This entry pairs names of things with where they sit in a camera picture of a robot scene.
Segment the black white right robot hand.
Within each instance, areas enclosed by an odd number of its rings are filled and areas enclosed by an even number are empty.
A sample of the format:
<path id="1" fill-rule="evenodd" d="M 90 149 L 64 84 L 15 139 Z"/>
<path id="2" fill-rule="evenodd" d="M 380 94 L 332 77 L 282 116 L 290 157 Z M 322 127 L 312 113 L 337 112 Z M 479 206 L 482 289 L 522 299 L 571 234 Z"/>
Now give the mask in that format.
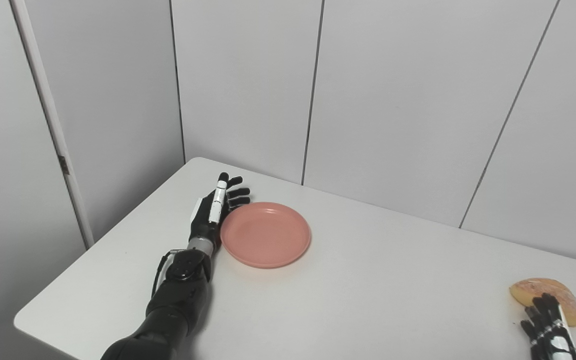
<path id="1" fill-rule="evenodd" d="M 548 292 L 525 307 L 528 320 L 519 322 L 530 343 L 531 360 L 576 360 L 576 346 L 557 298 Z"/>

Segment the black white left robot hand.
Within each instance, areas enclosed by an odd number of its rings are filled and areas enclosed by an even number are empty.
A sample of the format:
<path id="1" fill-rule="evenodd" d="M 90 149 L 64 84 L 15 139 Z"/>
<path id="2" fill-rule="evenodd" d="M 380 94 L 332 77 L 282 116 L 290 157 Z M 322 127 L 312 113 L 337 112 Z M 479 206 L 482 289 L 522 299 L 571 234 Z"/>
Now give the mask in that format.
<path id="1" fill-rule="evenodd" d="M 222 223 L 231 212 L 251 203 L 250 189 L 242 183 L 241 176 L 219 175 L 217 186 L 201 199 L 190 223 L 189 248 L 208 250 L 208 243 L 213 252 L 219 248 Z"/>

